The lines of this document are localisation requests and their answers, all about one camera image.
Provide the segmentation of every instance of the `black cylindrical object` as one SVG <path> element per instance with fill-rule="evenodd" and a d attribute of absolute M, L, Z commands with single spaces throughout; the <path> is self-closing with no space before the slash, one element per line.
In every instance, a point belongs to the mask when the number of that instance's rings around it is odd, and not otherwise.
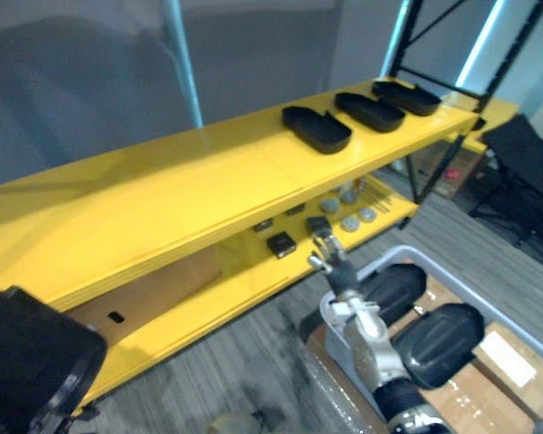
<path fill-rule="evenodd" d="M 386 422 L 390 422 L 401 413 L 410 413 L 411 409 L 428 404 L 418 388 L 406 378 L 396 379 L 379 387 L 374 392 L 374 399 Z M 412 434 L 450 434 L 450 431 L 443 423 L 431 423 L 417 430 L 414 430 L 415 427 L 411 425 L 400 423 L 397 426 L 390 426 L 389 424 L 389 428 L 395 434 L 406 434 L 408 432 Z"/>
<path fill-rule="evenodd" d="M 379 387 L 374 391 L 374 399 L 386 421 L 403 411 L 426 404 L 418 388 L 406 378 L 393 380 Z"/>

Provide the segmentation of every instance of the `cardboard panel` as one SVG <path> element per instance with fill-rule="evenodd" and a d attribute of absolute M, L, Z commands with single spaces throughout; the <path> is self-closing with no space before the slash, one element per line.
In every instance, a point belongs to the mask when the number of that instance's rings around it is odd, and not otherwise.
<path fill-rule="evenodd" d="M 459 434 L 530 434 L 534 429 L 530 417 L 470 364 L 443 387 L 422 394 Z"/>
<path fill-rule="evenodd" d="M 208 247 L 137 278 L 66 312 L 113 346 L 221 274 L 215 247 Z"/>
<path fill-rule="evenodd" d="M 492 373 L 494 375 L 492 380 L 498 382 L 504 392 L 509 396 L 512 394 L 513 399 L 521 400 L 539 419 L 543 419 L 543 359 L 503 325 L 491 323 L 486 328 L 486 336 L 491 333 L 502 337 L 510 345 L 509 350 L 517 353 L 521 358 L 521 363 L 511 362 L 511 359 L 517 356 L 500 361 L 499 357 L 491 355 L 490 348 L 479 345 L 474 350 L 478 363 L 481 363 L 479 367 Z M 529 366 L 534 370 L 531 370 L 534 374 L 527 381 L 519 379 L 519 371 L 524 366 Z"/>

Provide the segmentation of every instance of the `shelf board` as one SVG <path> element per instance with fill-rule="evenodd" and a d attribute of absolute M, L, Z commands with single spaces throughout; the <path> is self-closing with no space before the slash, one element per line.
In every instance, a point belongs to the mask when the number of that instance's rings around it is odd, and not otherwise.
<path fill-rule="evenodd" d="M 443 98 L 443 104 L 459 109 L 473 111 L 477 106 L 477 100 L 459 92 L 451 92 Z M 504 101 L 498 98 L 491 98 L 485 110 L 482 111 L 482 118 L 485 119 L 485 125 L 476 131 L 471 131 L 462 142 L 462 147 L 476 154 L 484 154 L 487 146 L 481 142 L 481 136 L 490 129 L 496 128 L 511 120 L 519 111 L 519 105 Z M 449 140 L 454 140 L 454 133 L 448 136 Z"/>
<path fill-rule="evenodd" d="M 0 288 L 67 310 L 446 137 L 473 113 L 441 106 L 380 134 L 338 112 L 338 91 L 295 104 L 353 129 L 325 156 L 281 124 L 283 104 L 0 185 Z"/>
<path fill-rule="evenodd" d="M 418 209 L 418 205 L 407 201 L 374 177 L 367 179 L 369 188 L 379 192 L 378 197 L 363 196 L 356 204 L 342 205 L 338 213 L 329 216 L 334 233 L 347 249 Z M 325 193 L 307 203 L 304 212 L 275 216 L 271 228 L 257 233 L 252 229 L 241 231 L 218 243 L 223 275 L 111 347 L 83 403 L 143 372 L 311 272 L 306 258 L 315 247 L 306 234 L 304 221 L 307 217 L 321 214 L 319 201 L 326 196 L 336 197 L 333 193 Z M 371 223 L 361 223 L 356 232 L 343 231 L 338 222 L 362 206 L 375 209 L 376 219 Z M 281 231 L 289 233 L 298 247 L 283 259 L 276 259 L 267 249 L 265 240 Z"/>

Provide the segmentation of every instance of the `black plastic tray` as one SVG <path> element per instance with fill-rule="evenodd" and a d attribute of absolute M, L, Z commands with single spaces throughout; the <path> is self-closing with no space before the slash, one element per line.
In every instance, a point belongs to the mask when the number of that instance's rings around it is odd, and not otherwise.
<path fill-rule="evenodd" d="M 357 93 L 339 93 L 336 95 L 336 107 L 380 133 L 394 131 L 405 118 L 401 109 Z"/>
<path fill-rule="evenodd" d="M 335 154 L 346 147 L 352 130 L 326 111 L 324 116 L 311 108 L 287 107 L 281 111 L 283 124 L 322 154 Z"/>
<path fill-rule="evenodd" d="M 376 81 L 372 91 L 384 101 L 418 116 L 432 115 L 441 104 L 441 99 L 427 90 L 418 86 L 407 88 L 392 81 Z"/>

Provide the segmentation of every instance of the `black object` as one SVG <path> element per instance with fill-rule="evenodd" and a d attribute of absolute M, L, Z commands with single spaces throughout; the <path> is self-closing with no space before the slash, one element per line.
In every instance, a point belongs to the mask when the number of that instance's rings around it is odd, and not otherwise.
<path fill-rule="evenodd" d="M 296 242 L 287 232 L 280 232 L 268 238 L 266 244 L 278 259 L 281 259 L 296 250 Z"/>
<path fill-rule="evenodd" d="M 308 217 L 306 219 L 306 231 L 308 235 L 317 234 L 320 238 L 326 238 L 332 233 L 332 227 L 328 219 L 320 215 L 318 217 Z"/>
<path fill-rule="evenodd" d="M 0 292 L 0 420 L 15 434 L 36 432 L 48 414 L 70 415 L 106 350 L 102 336 L 22 289 Z"/>
<path fill-rule="evenodd" d="M 405 118 L 405 113 L 385 101 L 374 101 L 356 93 L 336 95 L 336 107 L 355 120 L 381 133 L 394 131 Z"/>
<path fill-rule="evenodd" d="M 415 264 L 394 264 L 360 282 L 358 292 L 380 306 L 387 326 L 404 316 L 426 290 L 426 273 Z"/>
<path fill-rule="evenodd" d="M 515 247 L 534 235 L 543 240 L 543 139 L 524 115 L 517 115 L 484 133 L 482 141 L 495 152 L 499 182 L 469 215 L 508 223 L 505 229 L 517 233 Z M 490 212 L 480 211 L 484 204 Z M 541 249 L 534 250 L 543 257 Z"/>
<path fill-rule="evenodd" d="M 306 203 L 300 203 L 299 205 L 296 205 L 293 208 L 290 208 L 288 211 L 286 211 L 286 215 L 297 214 L 298 212 L 302 212 L 305 209 L 306 209 Z"/>
<path fill-rule="evenodd" d="M 281 111 L 283 124 L 322 154 L 335 154 L 346 147 L 352 130 L 326 111 L 324 116 L 311 108 L 287 107 Z"/>
<path fill-rule="evenodd" d="M 474 355 L 484 337 L 479 311 L 464 303 L 450 303 L 414 321 L 392 338 L 414 383 L 424 389 L 445 384 Z"/>
<path fill-rule="evenodd" d="M 543 194 L 543 139 L 525 115 L 487 131 L 481 140 L 501 165 Z"/>
<path fill-rule="evenodd" d="M 266 219 L 254 225 L 253 230 L 256 232 L 263 231 L 264 229 L 270 228 L 272 225 L 273 219 Z"/>
<path fill-rule="evenodd" d="M 432 115 L 441 104 L 440 98 L 419 86 L 411 89 L 393 81 L 376 81 L 372 84 L 372 91 L 383 101 L 418 116 Z"/>
<path fill-rule="evenodd" d="M 395 415 L 426 404 L 416 386 L 406 378 L 387 382 L 374 391 L 374 399 L 386 421 Z"/>

